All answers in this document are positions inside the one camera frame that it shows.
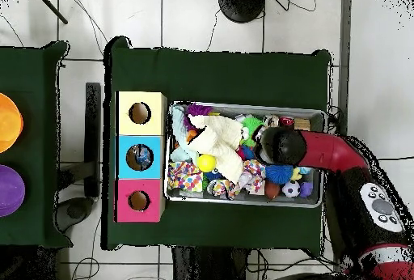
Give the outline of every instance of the bowl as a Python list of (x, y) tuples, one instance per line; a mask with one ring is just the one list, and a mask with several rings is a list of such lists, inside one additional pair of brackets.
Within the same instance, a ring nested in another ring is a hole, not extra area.
[(13, 214), (23, 203), (25, 186), (13, 168), (0, 165), (0, 217)]
[(0, 153), (16, 142), (23, 129), (19, 109), (7, 95), (0, 93)]

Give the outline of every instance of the blue box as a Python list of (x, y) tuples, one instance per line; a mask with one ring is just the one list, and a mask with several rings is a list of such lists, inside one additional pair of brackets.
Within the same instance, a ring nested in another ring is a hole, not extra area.
[[(163, 136), (124, 136), (119, 137), (118, 179), (161, 179), (163, 177), (164, 137)], [(142, 144), (151, 149), (154, 161), (144, 171), (133, 170), (126, 162), (131, 146)]]

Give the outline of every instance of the table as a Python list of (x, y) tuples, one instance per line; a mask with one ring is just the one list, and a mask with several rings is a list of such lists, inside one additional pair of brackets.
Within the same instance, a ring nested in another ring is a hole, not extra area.
[(289, 53), (196, 53), (131, 49), (123, 36), (105, 48), (103, 103), (104, 248), (174, 244), (238, 248), (307, 248), (320, 253), (321, 211), (291, 207), (168, 202), (160, 223), (113, 222), (115, 91), (160, 91), (190, 100), (326, 111), (331, 57)]
[(0, 154), (0, 163), (23, 178), (26, 195), (13, 214), (0, 218), (0, 244), (67, 247), (70, 240), (53, 223), (57, 201), (57, 63), (68, 44), (52, 42), (41, 49), (0, 48), (0, 92), (23, 116), (16, 143)]

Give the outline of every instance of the gray bin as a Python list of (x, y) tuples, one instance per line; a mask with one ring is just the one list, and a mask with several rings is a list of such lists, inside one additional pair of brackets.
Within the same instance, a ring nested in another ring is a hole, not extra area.
[[(327, 132), (327, 114), (320, 110), (300, 109), (300, 108), (270, 108), (264, 106), (251, 106), (251, 105), (230, 105), (230, 104), (213, 104), (213, 103), (198, 103), (200, 105), (211, 106), (215, 112), (219, 112), (224, 117), (235, 118), (240, 114), (252, 114), (255, 117), (263, 117), (265, 115), (278, 115), (306, 118), (310, 120), (310, 130), (318, 132)], [(269, 201), (265, 196), (251, 195), (247, 191), (242, 192), (234, 200), (221, 199), (220, 197), (212, 196), (204, 191), (203, 197), (195, 197), (197, 194), (186, 192), (181, 189), (169, 189), (167, 185), (168, 181), (168, 163), (170, 162), (170, 153), (174, 150), (172, 130), (168, 131), (166, 144), (166, 159), (164, 168), (164, 194), (172, 201), (186, 202), (208, 202), (217, 204), (241, 204), (241, 205), (254, 205), (254, 206), (294, 206), (303, 208), (313, 208), (318, 206), (322, 201), (323, 196), (323, 182), (324, 173), (318, 169), (312, 169), (312, 171), (302, 176), (303, 180), (313, 182), (314, 190), (309, 197), (293, 197), (289, 198), (285, 195), (280, 195), (273, 200)]]

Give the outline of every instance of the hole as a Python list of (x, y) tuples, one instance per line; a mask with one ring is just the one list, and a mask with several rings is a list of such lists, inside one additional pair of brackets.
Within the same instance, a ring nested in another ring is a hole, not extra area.
[(145, 124), (151, 118), (151, 110), (145, 103), (135, 103), (129, 108), (128, 115), (135, 124)]
[(150, 197), (144, 191), (135, 191), (128, 197), (128, 204), (133, 210), (144, 211), (150, 204)]
[(145, 171), (151, 167), (153, 162), (154, 154), (152, 150), (144, 144), (131, 146), (126, 153), (126, 163), (129, 168), (134, 171)]

